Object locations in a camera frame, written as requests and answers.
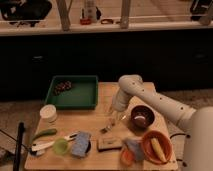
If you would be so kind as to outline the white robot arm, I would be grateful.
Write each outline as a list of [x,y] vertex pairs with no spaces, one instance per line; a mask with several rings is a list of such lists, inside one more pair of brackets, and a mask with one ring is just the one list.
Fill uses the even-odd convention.
[[182,171],[213,171],[213,107],[194,109],[163,94],[145,88],[140,75],[123,75],[112,106],[123,112],[136,96],[170,122],[184,131],[185,139]]

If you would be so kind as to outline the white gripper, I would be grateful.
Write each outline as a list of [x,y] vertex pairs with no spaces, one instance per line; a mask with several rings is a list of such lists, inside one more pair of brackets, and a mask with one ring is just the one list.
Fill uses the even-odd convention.
[[128,108],[130,100],[131,96],[123,90],[119,89],[113,96],[112,108],[116,111],[123,112]]

